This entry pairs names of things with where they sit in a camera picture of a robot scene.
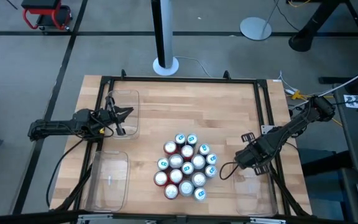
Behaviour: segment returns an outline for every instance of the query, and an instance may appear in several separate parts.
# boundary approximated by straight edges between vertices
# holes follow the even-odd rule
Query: yellow cable
[[[294,4],[292,4],[292,0],[291,0],[291,1],[288,1],[288,3],[290,3],[290,5],[291,5],[292,7],[301,7],[301,6],[303,6],[304,4],[309,3],[310,1],[311,1],[311,0],[307,0],[307,1],[305,1],[304,3],[299,4],[299,5],[294,5]]]
[[[341,127],[342,127],[341,122],[339,122],[339,121],[335,120],[334,118],[333,118],[333,121],[334,121],[335,123],[337,123],[339,126],[341,126]]]

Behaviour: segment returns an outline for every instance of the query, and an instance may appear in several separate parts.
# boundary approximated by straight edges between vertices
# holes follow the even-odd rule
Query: red chair
[[[61,0],[23,0],[22,7],[23,19],[31,29],[45,30],[45,27],[56,27],[70,31],[68,24],[73,19],[71,10],[68,6],[62,6]],[[40,15],[34,26],[27,19],[27,11]]]

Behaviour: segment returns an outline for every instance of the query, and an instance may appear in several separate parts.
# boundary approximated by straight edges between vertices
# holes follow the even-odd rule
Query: cluster of cans
[[[206,199],[203,188],[207,178],[213,178],[218,170],[217,155],[211,153],[209,145],[198,147],[197,135],[177,134],[174,141],[164,144],[163,150],[168,158],[160,158],[157,166],[160,171],[154,175],[156,185],[165,187],[164,194],[168,199],[175,199],[178,194],[184,197],[193,196],[196,201]]]

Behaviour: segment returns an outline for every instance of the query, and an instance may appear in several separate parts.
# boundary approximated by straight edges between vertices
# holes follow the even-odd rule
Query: red can
[[[166,142],[164,144],[164,152],[168,155],[174,155],[178,152],[177,145],[173,141]]]
[[[161,187],[161,186],[165,186],[167,183],[168,183],[168,177],[167,175],[160,171],[160,172],[157,172],[155,175],[154,175],[154,183]]]
[[[194,155],[194,149],[191,146],[183,146],[180,154],[183,156],[184,160],[190,161]]]
[[[179,184],[182,179],[183,179],[183,174],[178,169],[174,169],[171,171],[171,173],[169,173],[169,180],[173,184]]]
[[[173,200],[177,198],[178,193],[179,193],[178,187],[173,184],[170,184],[165,187],[164,195],[167,199]]]

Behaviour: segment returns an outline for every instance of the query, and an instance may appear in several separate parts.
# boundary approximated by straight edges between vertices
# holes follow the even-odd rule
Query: can lid
[[[166,142],[164,144],[164,150],[167,153],[173,153],[177,149],[177,145],[173,141]]]
[[[157,161],[157,166],[161,170],[165,170],[169,166],[169,162],[167,158],[161,158]]]
[[[193,147],[191,146],[183,146],[182,149],[181,149],[181,154],[184,156],[184,157],[191,157],[193,155]]]
[[[202,188],[202,187],[197,188],[197,189],[194,191],[194,198],[195,198],[197,201],[205,200],[205,198],[206,198],[206,191],[205,191],[205,189]]]
[[[190,144],[196,144],[197,143],[197,135],[196,134],[189,134],[187,136],[187,142]]]
[[[173,168],[179,168],[183,164],[183,158],[179,154],[174,154],[169,157],[169,163]]]
[[[205,175],[207,177],[214,177],[217,173],[216,167],[214,165],[209,165],[205,168]]]
[[[215,165],[218,160],[217,155],[214,153],[209,153],[208,156],[206,156],[206,162],[211,165]]]
[[[154,181],[159,185],[165,184],[167,182],[167,180],[168,180],[168,177],[164,172],[160,171],[154,175]]]
[[[171,173],[169,174],[169,176],[170,176],[172,182],[174,182],[176,184],[179,183],[183,178],[183,174],[178,169],[172,170]]]
[[[178,188],[173,184],[166,186],[165,187],[165,196],[167,196],[167,198],[170,198],[170,199],[175,198],[176,196],[178,196]]]
[[[207,144],[202,144],[200,145],[200,148],[198,149],[198,152],[201,154],[201,155],[208,155],[209,153],[209,145]]]
[[[181,171],[187,175],[192,174],[194,171],[194,166],[191,162],[185,162],[181,167]]]
[[[204,186],[204,184],[206,182],[206,177],[203,173],[197,172],[192,176],[191,180],[196,187],[197,186],[201,187],[201,186]]]
[[[175,142],[182,144],[185,143],[185,141],[186,141],[186,136],[184,134],[180,133],[175,136]]]
[[[202,155],[195,155],[192,159],[191,159],[191,163],[194,165],[194,167],[196,169],[200,169],[202,167],[204,167],[205,165],[205,159]]]
[[[183,194],[191,194],[193,192],[194,187],[190,181],[185,180],[182,183],[180,183],[179,189],[180,192],[182,192]]]

